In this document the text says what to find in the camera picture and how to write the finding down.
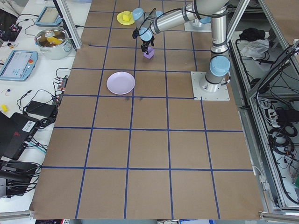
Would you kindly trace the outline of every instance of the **black cloth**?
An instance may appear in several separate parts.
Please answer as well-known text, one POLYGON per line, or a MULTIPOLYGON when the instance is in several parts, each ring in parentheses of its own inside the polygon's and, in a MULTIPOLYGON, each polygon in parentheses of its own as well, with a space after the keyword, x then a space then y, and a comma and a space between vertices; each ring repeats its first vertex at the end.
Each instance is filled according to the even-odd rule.
POLYGON ((258 30, 256 28, 248 28, 243 30, 243 32, 239 35, 241 40, 246 41, 256 41, 256 40, 263 40, 265 39, 265 31, 258 30))
POLYGON ((0 39, 8 41, 11 25, 16 24, 17 17, 0 9, 0 39))

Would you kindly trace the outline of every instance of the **white table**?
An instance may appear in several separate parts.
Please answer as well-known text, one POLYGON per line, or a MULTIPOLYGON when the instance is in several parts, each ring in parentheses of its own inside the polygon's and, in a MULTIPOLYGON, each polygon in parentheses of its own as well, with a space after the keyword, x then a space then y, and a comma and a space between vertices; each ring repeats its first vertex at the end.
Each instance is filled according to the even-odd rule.
MULTIPOLYGON (((74 23, 76 25, 83 26, 85 24, 90 3, 79 3, 75 2, 74 0, 68 0, 68 7, 72 15, 76 15, 73 17, 74 23)), ((44 1, 44 0, 29 0, 27 5, 25 6, 22 14, 36 14, 39 15, 42 9, 45 6, 53 6, 53 1, 44 1)), ((19 18, 18 21, 22 21, 26 18, 32 18, 34 21, 37 17, 30 16, 30 15, 23 15, 19 18)), ((51 93, 54 93, 54 87, 52 82, 56 77, 55 71, 58 68, 66 67, 71 68, 74 58, 75 58, 75 50, 73 49, 72 52, 65 58, 60 60, 50 60, 42 55, 39 48, 35 45, 34 37, 26 35, 24 33, 25 28, 32 25, 32 21, 24 21, 20 25, 23 26, 17 40, 13 43, 15 45, 15 50, 35 50, 38 52, 38 60, 36 62, 36 66, 33 69, 30 77, 24 82, 17 82, 17 81, 3 81, 0 80, 0 105, 5 104, 9 111, 5 113, 7 116, 11 116, 14 112, 20 112, 16 101, 27 91, 32 90, 30 94, 28 94, 23 100, 22 105, 26 105, 31 98, 34 96, 37 90, 45 89, 51 93), (4 90, 10 89, 10 92, 7 92, 6 96, 4 90)), ((40 31, 47 29, 46 27, 38 27, 36 25, 28 28, 26 32, 28 34, 37 35, 40 31)), ((78 28, 78 33, 82 35, 83 28, 78 28)), ((0 48, 0 60, 5 61, 10 52, 13 49, 10 49, 7 46, 7 42, 4 42, 2 47, 0 48)), ((64 77, 65 75, 69 75, 70 70, 60 70, 58 72, 58 76, 64 77)), ((36 101, 40 102, 47 102, 49 100, 49 94, 45 92, 40 92, 35 97, 36 101)), ((32 117, 42 118, 36 115, 31 115, 32 117)), ((47 128, 38 131, 35 134, 35 138, 41 142, 42 144, 48 145, 51 133, 53 130, 54 125, 50 125, 47 128)), ((37 162, 42 164, 44 160, 45 154, 35 148, 25 149, 21 157, 19 158, 20 161, 24 162, 37 162)), ((9 198, 2 198, 0 199, 0 212, 12 212, 12 211, 24 211, 28 210, 30 203, 32 201, 32 197, 34 194, 34 190, 26 193, 24 196, 14 196, 11 199, 9 198)))

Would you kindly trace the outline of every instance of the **yellow plate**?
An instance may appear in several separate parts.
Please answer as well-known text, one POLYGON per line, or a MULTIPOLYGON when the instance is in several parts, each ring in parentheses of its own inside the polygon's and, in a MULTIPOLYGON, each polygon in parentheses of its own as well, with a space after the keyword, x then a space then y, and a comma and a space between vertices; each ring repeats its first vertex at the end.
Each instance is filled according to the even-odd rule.
POLYGON ((117 21, 120 23, 120 24, 122 24, 122 25, 132 25, 135 21, 134 21, 134 19, 133 19, 133 16, 131 17, 131 19, 130 19, 130 21, 124 21, 123 19, 122 19, 122 14, 123 14, 123 12, 122 13, 119 13, 118 15, 117 15, 117 21))

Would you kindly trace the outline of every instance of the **yellow small object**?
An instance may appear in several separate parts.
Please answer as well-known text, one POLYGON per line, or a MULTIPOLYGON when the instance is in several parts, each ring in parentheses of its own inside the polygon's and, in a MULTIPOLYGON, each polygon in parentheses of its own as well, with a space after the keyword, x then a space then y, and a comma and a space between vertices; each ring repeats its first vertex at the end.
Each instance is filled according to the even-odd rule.
POLYGON ((130 19, 132 18, 132 13, 129 11, 123 11, 122 13, 122 20, 129 22, 130 19))
POLYGON ((56 45, 59 45, 62 43, 61 40, 55 38, 55 37, 47 37, 47 41, 56 45))
POLYGON ((8 108, 7 108, 7 106, 5 104, 2 104, 1 108, 2 108, 2 110, 3 110, 4 113, 6 113, 8 111, 8 108))
POLYGON ((135 22, 132 12, 129 11, 123 11, 121 13, 118 13, 116 19, 122 25, 131 25, 135 22))

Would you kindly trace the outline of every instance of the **tablet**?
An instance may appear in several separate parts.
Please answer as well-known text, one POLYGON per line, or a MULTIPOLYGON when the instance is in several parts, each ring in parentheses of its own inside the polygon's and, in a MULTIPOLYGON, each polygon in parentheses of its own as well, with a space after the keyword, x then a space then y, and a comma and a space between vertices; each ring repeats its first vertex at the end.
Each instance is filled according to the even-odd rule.
POLYGON ((61 18, 55 7, 46 6, 38 16, 35 24, 41 27, 57 27, 61 23, 61 18))
POLYGON ((0 80, 25 81, 37 59, 36 51, 13 50, 0 71, 0 80))

